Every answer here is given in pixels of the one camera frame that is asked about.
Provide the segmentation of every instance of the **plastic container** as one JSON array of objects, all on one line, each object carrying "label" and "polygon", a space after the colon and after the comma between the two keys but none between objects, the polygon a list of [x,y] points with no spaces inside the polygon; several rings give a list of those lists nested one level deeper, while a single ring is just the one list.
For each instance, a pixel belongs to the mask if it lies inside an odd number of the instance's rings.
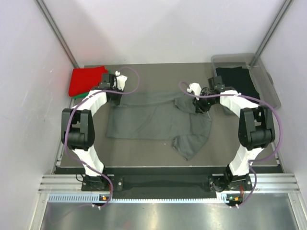
[{"label": "plastic container", "polygon": [[[248,65],[252,61],[254,54],[228,54],[228,55],[215,55],[211,58],[214,75],[216,74],[216,68],[235,68],[242,67],[249,70],[251,80],[255,86],[255,89],[260,95],[260,98],[269,103],[273,108],[279,109],[281,107],[280,100],[274,88],[274,83],[271,76],[267,73],[261,59],[255,63],[253,68]],[[224,108],[226,114],[233,114],[227,108]]]}]

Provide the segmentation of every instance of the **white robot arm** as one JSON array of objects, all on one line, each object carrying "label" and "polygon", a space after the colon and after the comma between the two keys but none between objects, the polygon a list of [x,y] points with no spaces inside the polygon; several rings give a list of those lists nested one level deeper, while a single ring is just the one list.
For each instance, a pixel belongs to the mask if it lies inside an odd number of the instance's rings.
[{"label": "white robot arm", "polygon": [[[72,124],[80,124],[80,127],[71,126],[68,136],[68,147],[77,156],[89,165],[91,168],[98,172],[103,172],[104,165],[98,158],[96,150],[94,148],[94,124],[93,116],[97,110],[109,100],[113,100],[119,103],[121,95],[119,94],[108,94],[105,92],[97,93],[101,90],[113,90],[123,92],[125,87],[126,76],[116,72],[115,75],[104,74],[100,85],[89,92],[88,96],[83,99],[84,103],[81,104],[74,115]],[[61,139],[64,143],[65,131],[68,124],[68,119],[71,115],[72,110],[75,108],[64,109],[62,112],[62,135]],[[96,172],[85,167],[85,174],[88,176],[99,176]]]},{"label": "white robot arm", "polygon": [[[266,106],[239,97],[236,90],[223,85],[221,77],[209,79],[209,84],[210,89],[202,89],[198,83],[192,83],[187,91],[196,96],[193,103],[197,113],[207,112],[212,105],[221,104],[239,117],[240,146],[224,172],[225,186],[235,188],[248,178],[251,161],[275,139],[272,112]],[[216,97],[197,97],[208,95]]]}]

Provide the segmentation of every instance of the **red cloth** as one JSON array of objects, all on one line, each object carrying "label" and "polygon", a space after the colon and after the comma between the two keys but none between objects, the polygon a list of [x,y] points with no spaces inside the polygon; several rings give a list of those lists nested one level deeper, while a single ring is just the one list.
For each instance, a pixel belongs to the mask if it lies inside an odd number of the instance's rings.
[{"label": "red cloth", "polygon": [[102,80],[102,74],[107,73],[104,66],[96,68],[73,69],[68,95],[74,97],[81,93],[89,92],[94,86],[98,86]]}]

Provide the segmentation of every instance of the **enclosure wall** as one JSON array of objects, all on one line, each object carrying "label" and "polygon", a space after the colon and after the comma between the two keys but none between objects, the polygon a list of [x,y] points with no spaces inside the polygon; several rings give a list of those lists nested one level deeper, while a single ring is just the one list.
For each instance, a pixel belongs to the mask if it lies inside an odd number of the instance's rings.
[{"label": "enclosure wall", "polygon": [[295,173],[307,201],[306,53],[307,2],[295,0],[265,49],[262,60],[281,100],[284,129],[281,157]]},{"label": "enclosure wall", "polygon": [[45,0],[81,66],[256,52],[283,0]]},{"label": "enclosure wall", "polygon": [[71,64],[33,0],[0,1],[0,229],[25,229],[52,167]]}]

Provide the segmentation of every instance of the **metal floor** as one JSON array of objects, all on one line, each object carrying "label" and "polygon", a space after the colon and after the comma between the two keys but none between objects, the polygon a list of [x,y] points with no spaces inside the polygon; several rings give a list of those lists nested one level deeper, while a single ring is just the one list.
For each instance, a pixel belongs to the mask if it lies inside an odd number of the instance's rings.
[{"label": "metal floor", "polygon": [[[213,77],[211,63],[180,64],[141,64],[130,65],[140,75],[139,91],[178,92],[178,83],[198,82],[201,87],[208,86],[207,79]],[[115,72],[122,65],[106,66]],[[135,74],[128,69],[121,71],[128,76],[125,91],[129,92],[137,85]],[[131,140],[106,138],[109,104],[105,104],[94,116],[95,149],[105,166],[223,166],[229,164],[239,147],[237,137],[238,118],[224,114],[220,105],[210,110],[213,120],[207,143],[192,160],[186,161],[174,149],[171,141]],[[258,157],[263,158],[272,153],[268,146]],[[277,165],[275,159],[255,165]],[[77,161],[64,155],[61,167],[81,166]]]},{"label": "metal floor", "polygon": [[[53,222],[80,204],[48,203]],[[255,194],[240,209],[225,204],[110,204],[82,207],[42,230],[298,230],[287,194]]]}]

